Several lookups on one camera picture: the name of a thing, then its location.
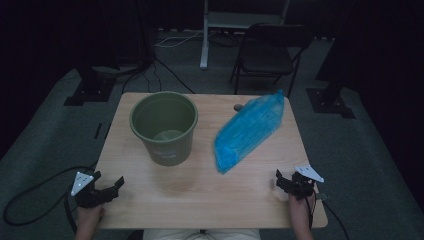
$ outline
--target person's leg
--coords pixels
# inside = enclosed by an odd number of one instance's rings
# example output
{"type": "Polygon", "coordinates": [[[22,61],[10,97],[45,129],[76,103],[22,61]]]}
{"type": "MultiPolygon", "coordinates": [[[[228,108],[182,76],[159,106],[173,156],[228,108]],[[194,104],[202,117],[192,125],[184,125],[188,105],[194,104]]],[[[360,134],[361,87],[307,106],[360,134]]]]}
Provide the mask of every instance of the person's leg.
{"type": "Polygon", "coordinates": [[[259,229],[208,229],[206,234],[216,240],[260,240],[259,229]]]}
{"type": "Polygon", "coordinates": [[[201,236],[196,229],[144,229],[143,240],[188,240],[201,236]]]}

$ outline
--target blue plastic bag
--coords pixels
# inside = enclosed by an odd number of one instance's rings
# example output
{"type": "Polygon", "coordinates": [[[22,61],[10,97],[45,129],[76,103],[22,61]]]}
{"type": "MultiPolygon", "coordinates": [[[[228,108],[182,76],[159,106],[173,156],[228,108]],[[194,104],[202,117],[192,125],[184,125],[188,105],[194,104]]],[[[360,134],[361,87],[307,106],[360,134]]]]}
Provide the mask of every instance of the blue plastic bag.
{"type": "Polygon", "coordinates": [[[274,133],[281,125],[283,111],[282,90],[249,100],[216,136],[214,147],[218,171],[228,172],[274,133]]]}

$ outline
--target person's hand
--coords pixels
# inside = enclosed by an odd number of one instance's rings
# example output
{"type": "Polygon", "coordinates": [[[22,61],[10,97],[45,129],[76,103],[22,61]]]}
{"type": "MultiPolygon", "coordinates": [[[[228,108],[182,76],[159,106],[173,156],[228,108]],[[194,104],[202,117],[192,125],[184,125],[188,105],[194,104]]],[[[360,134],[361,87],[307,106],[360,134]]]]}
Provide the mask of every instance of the person's hand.
{"type": "Polygon", "coordinates": [[[104,215],[103,204],[94,208],[78,207],[78,227],[75,240],[91,240],[97,231],[100,218],[104,215]]]}
{"type": "MultiPolygon", "coordinates": [[[[309,205],[314,207],[315,195],[308,197],[309,205]]],[[[305,199],[299,201],[289,194],[290,220],[297,240],[314,239],[309,228],[309,209],[305,199]]]]}

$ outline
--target bucket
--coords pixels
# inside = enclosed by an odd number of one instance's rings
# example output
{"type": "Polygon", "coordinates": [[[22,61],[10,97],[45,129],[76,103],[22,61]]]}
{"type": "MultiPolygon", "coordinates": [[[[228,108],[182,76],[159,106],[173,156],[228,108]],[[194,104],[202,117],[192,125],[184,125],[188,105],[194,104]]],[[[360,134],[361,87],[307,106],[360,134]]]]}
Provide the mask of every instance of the bucket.
{"type": "Polygon", "coordinates": [[[196,105],[188,97],[175,92],[159,92],[135,104],[130,113],[130,125],[154,162],[175,166],[191,153],[197,118],[196,105]]]}

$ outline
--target table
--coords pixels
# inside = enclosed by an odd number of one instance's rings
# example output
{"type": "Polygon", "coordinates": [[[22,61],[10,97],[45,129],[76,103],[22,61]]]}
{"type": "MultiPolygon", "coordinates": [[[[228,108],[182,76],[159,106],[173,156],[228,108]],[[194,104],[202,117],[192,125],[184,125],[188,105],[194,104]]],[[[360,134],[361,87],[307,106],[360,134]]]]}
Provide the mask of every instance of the table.
{"type": "MultiPolygon", "coordinates": [[[[119,197],[105,205],[103,229],[287,228],[288,196],[275,186],[279,169],[290,178],[295,165],[308,164],[289,100],[281,127],[226,174],[215,165],[216,133],[236,113],[235,104],[258,96],[187,94],[198,108],[192,152],[180,165],[154,163],[130,129],[133,105],[146,93],[125,93],[117,108],[96,171],[97,189],[121,176],[119,197]]],[[[327,225],[320,201],[313,227],[327,225]]]]}
{"type": "Polygon", "coordinates": [[[208,67],[209,27],[247,29],[255,23],[284,24],[289,4],[290,0],[284,1],[281,15],[248,14],[232,12],[210,12],[208,8],[209,1],[205,0],[203,13],[203,44],[202,55],[200,57],[200,69],[205,70],[208,67]]]}

